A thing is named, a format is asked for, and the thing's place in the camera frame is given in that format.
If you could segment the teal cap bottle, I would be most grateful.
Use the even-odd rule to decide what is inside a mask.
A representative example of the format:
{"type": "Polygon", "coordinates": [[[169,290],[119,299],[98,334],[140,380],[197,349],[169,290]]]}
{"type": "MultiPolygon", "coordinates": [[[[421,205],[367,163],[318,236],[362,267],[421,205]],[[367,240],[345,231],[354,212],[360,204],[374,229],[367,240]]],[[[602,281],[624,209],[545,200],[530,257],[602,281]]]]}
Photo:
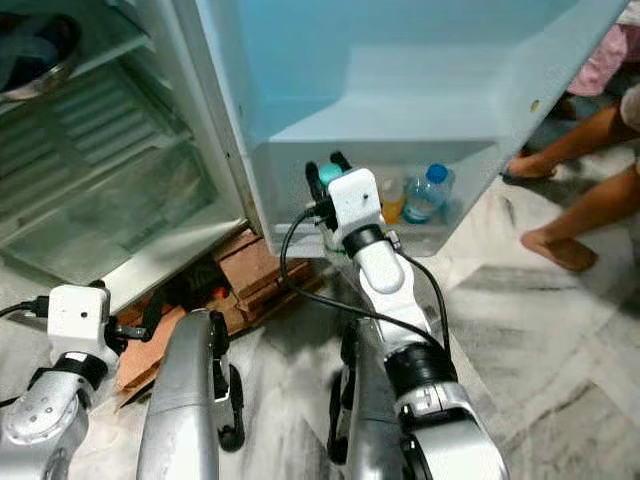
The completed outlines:
{"type": "Polygon", "coordinates": [[[332,197],[329,193],[329,184],[344,174],[346,174],[346,170],[334,163],[323,164],[317,168],[315,184],[320,201],[329,200],[332,197]]]}

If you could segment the silver fridge door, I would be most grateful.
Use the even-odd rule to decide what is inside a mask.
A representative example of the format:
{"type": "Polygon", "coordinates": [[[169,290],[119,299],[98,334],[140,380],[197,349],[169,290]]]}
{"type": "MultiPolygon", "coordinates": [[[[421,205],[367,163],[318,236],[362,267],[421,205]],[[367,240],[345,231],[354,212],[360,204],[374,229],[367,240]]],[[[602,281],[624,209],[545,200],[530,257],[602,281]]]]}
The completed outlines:
{"type": "Polygon", "coordinates": [[[380,180],[447,166],[431,256],[529,140],[628,0],[172,0],[250,220],[270,251],[310,204],[305,166],[334,152],[380,180]]]}

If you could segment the silver fridge cabinet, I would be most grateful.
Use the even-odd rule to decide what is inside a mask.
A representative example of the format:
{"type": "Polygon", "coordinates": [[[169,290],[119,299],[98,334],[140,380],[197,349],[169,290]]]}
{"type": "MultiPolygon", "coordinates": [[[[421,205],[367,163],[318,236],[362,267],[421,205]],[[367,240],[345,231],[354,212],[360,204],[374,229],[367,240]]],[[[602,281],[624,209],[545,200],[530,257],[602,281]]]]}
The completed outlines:
{"type": "MultiPolygon", "coordinates": [[[[195,44],[182,29],[180,14],[191,9],[191,0],[110,0],[110,3],[136,23],[150,37],[151,44],[138,47],[102,67],[119,65],[128,69],[138,81],[151,84],[160,99],[186,124],[189,137],[182,141],[191,142],[200,151],[221,201],[232,215],[219,223],[198,223],[174,230],[97,280],[109,288],[111,307],[120,310],[188,268],[229,234],[236,233],[247,224],[248,214],[227,160],[219,151],[216,110],[202,93],[204,70],[193,55],[195,44]]],[[[70,283],[33,280],[8,268],[1,259],[1,305],[14,305],[61,284],[70,283]]]]}

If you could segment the clear fridge shelf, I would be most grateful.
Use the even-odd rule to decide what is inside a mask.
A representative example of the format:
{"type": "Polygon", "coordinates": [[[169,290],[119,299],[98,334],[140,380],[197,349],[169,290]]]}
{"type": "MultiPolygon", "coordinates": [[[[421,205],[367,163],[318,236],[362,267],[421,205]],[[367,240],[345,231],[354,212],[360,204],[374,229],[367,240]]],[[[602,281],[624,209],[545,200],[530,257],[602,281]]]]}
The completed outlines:
{"type": "Polygon", "coordinates": [[[3,17],[14,20],[63,15],[78,29],[78,38],[67,60],[52,69],[50,81],[40,79],[14,95],[4,93],[0,96],[1,113],[9,113],[46,93],[63,90],[65,84],[76,83],[91,70],[151,44],[150,37],[115,9],[110,0],[10,0],[1,4],[1,12],[3,17]]]}

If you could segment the white door bin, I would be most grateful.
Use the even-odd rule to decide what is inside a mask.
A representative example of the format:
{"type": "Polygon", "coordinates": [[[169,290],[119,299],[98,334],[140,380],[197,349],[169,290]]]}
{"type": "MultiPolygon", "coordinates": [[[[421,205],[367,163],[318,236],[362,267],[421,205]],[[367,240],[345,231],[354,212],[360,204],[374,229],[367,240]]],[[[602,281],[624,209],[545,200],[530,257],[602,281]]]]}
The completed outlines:
{"type": "Polygon", "coordinates": [[[303,47],[253,61],[251,140],[488,140],[529,128],[573,70],[530,46],[303,47]]]}
{"type": "Polygon", "coordinates": [[[305,165],[329,163],[333,152],[370,169],[380,182],[421,177],[433,164],[451,170],[451,196],[434,219],[417,225],[399,220],[392,227],[404,251],[415,257],[433,256],[444,246],[504,161],[493,140],[266,142],[252,151],[250,166],[271,251],[278,251],[289,225],[312,202],[305,165]]]}

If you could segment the orange drink bottle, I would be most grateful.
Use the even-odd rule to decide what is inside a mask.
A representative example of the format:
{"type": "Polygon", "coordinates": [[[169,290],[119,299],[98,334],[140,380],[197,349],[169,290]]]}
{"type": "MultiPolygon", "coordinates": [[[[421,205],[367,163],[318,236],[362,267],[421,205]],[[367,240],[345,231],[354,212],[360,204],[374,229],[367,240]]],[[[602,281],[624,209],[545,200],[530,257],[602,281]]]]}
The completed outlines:
{"type": "Polygon", "coordinates": [[[393,175],[379,180],[379,195],[381,201],[381,216],[387,224],[401,223],[404,202],[407,200],[404,178],[393,175]]]}

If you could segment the silver left robot leg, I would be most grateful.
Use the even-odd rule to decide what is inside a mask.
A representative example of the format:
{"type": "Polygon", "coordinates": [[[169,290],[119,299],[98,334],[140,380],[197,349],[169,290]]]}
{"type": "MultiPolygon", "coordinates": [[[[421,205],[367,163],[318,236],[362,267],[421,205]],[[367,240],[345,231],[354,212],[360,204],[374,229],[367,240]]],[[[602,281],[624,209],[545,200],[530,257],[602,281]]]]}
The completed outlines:
{"type": "Polygon", "coordinates": [[[229,347],[218,311],[197,308],[175,325],[151,389],[137,480],[218,480],[220,453],[242,447],[244,394],[229,347]]]}

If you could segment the silver robot leg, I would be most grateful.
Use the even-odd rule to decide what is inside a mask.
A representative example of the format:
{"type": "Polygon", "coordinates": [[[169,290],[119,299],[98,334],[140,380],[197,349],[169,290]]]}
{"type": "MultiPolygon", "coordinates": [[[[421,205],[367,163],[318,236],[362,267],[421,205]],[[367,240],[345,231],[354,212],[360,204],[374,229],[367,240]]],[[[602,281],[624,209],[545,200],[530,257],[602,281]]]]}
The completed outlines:
{"type": "Polygon", "coordinates": [[[402,480],[401,426],[378,330],[360,320],[340,332],[342,366],[332,376],[326,454],[343,480],[402,480]]]}
{"type": "Polygon", "coordinates": [[[151,389],[137,480],[218,480],[220,453],[242,447],[244,394],[229,347],[218,311],[197,308],[175,325],[151,389]]]}

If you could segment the wooden pallet stand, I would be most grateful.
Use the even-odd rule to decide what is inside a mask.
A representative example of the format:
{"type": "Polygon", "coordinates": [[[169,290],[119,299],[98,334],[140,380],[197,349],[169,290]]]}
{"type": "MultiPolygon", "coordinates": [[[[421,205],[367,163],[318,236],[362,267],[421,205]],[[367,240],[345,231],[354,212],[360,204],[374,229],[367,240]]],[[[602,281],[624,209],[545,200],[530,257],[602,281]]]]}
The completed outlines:
{"type": "Polygon", "coordinates": [[[243,230],[238,236],[198,257],[186,270],[170,278],[125,307],[118,319],[123,325],[141,326],[148,298],[164,292],[164,315],[150,342],[129,340],[114,380],[116,393],[128,396],[155,379],[177,323],[188,311],[210,308],[227,321],[228,332],[236,335],[260,323],[250,305],[256,294],[273,296],[278,274],[276,257],[268,242],[243,230]]]}

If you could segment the blue cap water bottle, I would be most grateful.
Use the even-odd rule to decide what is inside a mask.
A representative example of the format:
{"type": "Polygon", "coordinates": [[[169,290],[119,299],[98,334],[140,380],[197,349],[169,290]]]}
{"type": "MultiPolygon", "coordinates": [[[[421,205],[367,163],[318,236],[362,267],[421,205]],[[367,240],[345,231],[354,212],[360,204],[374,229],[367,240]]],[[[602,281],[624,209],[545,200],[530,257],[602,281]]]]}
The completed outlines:
{"type": "Polygon", "coordinates": [[[401,220],[408,224],[429,224],[445,209],[452,191],[452,172],[434,163],[425,173],[416,175],[404,188],[401,220]]]}

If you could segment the clear crisper drawer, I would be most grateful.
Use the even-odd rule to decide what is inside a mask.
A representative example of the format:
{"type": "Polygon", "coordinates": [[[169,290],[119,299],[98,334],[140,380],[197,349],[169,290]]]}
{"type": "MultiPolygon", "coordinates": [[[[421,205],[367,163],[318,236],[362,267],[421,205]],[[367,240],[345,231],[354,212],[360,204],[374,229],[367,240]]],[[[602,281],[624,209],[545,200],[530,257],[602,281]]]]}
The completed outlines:
{"type": "Polygon", "coordinates": [[[18,221],[1,259],[33,280],[88,284],[166,234],[230,218],[189,141],[146,148],[18,221]]]}

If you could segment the clear ribbed drawer cover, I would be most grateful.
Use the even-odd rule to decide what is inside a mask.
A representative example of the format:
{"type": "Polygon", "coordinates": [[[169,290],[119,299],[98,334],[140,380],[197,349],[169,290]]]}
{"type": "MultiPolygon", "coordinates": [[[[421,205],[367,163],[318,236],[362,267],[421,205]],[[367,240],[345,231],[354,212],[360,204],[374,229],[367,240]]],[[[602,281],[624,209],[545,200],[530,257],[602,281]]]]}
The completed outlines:
{"type": "Polygon", "coordinates": [[[186,124],[145,79],[111,64],[0,116],[1,237],[74,188],[152,148],[188,140],[186,124]]]}

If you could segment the silver right robot leg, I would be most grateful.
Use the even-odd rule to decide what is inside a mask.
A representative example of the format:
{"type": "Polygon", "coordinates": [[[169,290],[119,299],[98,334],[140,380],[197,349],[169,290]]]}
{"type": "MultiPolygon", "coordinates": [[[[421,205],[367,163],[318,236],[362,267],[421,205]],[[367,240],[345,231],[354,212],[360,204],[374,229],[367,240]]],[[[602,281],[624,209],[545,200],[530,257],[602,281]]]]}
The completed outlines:
{"type": "Polygon", "coordinates": [[[401,426],[378,330],[360,320],[340,332],[342,366],[332,376],[326,454],[343,480],[402,480],[401,426]]]}

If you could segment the person's bare leg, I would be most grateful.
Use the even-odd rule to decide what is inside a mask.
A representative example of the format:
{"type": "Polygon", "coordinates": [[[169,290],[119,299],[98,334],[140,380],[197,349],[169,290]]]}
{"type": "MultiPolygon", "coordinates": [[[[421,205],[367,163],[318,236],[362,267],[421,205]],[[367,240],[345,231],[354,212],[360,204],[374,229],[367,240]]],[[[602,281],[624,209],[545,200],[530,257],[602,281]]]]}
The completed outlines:
{"type": "Polygon", "coordinates": [[[585,273],[598,255],[577,237],[640,212],[640,170],[630,168],[603,180],[544,227],[530,230],[520,243],[559,268],[585,273]]]}
{"type": "Polygon", "coordinates": [[[613,102],[581,120],[543,150],[513,157],[500,179],[509,186],[548,180],[556,174],[558,165],[568,160],[634,140],[640,140],[640,131],[626,123],[622,102],[613,102]]]}

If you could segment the person in pink clothes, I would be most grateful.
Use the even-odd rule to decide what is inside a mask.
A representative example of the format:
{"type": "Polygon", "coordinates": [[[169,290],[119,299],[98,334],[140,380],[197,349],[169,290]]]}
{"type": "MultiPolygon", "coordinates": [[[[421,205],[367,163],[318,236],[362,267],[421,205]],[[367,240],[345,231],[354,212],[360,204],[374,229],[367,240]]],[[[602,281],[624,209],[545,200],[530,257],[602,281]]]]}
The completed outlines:
{"type": "Polygon", "coordinates": [[[575,96],[602,95],[623,65],[640,63],[640,26],[614,24],[605,32],[566,92],[575,96]]]}

